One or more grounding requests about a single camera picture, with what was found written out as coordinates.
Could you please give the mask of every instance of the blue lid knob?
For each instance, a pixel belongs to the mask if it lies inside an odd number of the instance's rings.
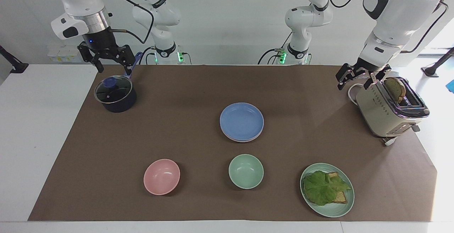
[[[108,89],[113,88],[116,84],[117,84],[117,79],[115,79],[114,77],[106,78],[103,81],[103,86],[105,86]]]

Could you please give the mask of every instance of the white cord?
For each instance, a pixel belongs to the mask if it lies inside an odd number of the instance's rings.
[[[350,101],[352,101],[352,103],[354,103],[356,106],[358,106],[358,103],[356,102],[356,100],[352,99],[351,98],[351,95],[350,95],[350,91],[353,89],[354,86],[362,86],[363,84],[361,83],[356,83],[356,84],[353,84],[347,91],[347,95],[348,95],[348,98],[350,99]]]

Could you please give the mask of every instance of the toast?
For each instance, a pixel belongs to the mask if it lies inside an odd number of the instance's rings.
[[[402,83],[401,80],[390,77],[384,81],[384,85],[386,86],[386,89],[388,90],[389,94],[394,99],[394,101],[400,104],[400,102],[404,100],[404,97],[407,93],[407,89],[405,88],[405,85]]]
[[[329,178],[334,177],[334,176],[339,176],[339,173],[337,173],[337,172],[328,173]],[[347,198],[345,198],[345,194],[343,191],[337,192],[337,196],[334,199],[333,203],[336,203],[336,204],[346,204],[347,203]]]

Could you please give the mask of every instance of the black stand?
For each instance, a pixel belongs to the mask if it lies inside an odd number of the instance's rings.
[[[15,56],[11,55],[2,46],[0,46],[0,54],[2,54],[2,56],[13,66],[13,70],[11,70],[10,73],[23,73],[28,67],[27,63],[22,63],[21,60],[18,60]]]
[[[421,71],[427,76],[427,77],[433,77],[436,78],[438,75],[436,74],[436,70],[438,67],[440,67],[444,62],[446,62],[448,59],[450,59],[452,56],[454,56],[454,47],[452,47],[443,57],[438,60],[433,66],[431,67],[423,67],[421,68]]]

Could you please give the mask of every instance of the green lettuce leaf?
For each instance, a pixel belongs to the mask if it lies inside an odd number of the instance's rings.
[[[309,201],[323,206],[336,199],[338,191],[346,191],[350,187],[339,176],[330,178],[327,173],[316,171],[303,180],[305,194]]]

